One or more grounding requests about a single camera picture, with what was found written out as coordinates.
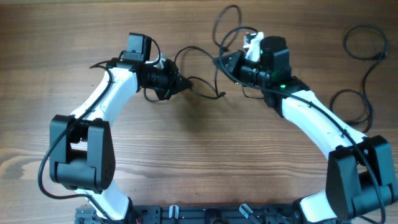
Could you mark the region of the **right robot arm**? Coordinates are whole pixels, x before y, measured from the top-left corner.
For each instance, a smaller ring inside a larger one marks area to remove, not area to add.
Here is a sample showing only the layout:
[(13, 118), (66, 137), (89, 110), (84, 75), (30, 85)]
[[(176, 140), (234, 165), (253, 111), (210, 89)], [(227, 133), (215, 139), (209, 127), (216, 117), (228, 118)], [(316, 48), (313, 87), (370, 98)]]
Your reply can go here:
[(364, 218), (397, 202), (389, 143), (351, 128), (294, 77), (283, 37), (247, 35), (242, 50), (220, 54), (214, 63), (233, 81), (259, 88), (266, 105), (299, 127), (326, 157), (326, 187), (297, 201), (296, 222)]

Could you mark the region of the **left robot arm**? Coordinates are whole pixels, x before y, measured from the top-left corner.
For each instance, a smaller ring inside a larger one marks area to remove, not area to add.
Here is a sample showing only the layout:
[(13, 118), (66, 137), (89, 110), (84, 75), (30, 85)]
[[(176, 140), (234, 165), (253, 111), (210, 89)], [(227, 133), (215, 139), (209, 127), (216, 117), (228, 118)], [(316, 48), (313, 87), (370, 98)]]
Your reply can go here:
[(56, 115), (50, 122), (50, 147), (38, 173), (39, 188), (46, 196), (43, 171), (73, 197), (84, 197), (103, 223), (141, 223), (132, 200), (114, 181), (116, 159), (111, 127), (124, 105), (140, 89), (152, 89), (158, 99), (168, 100), (193, 83), (183, 77), (175, 62), (158, 56), (150, 60), (156, 41), (144, 34), (130, 33), (127, 49), (111, 60), (95, 64), (104, 70), (101, 83), (70, 115)]

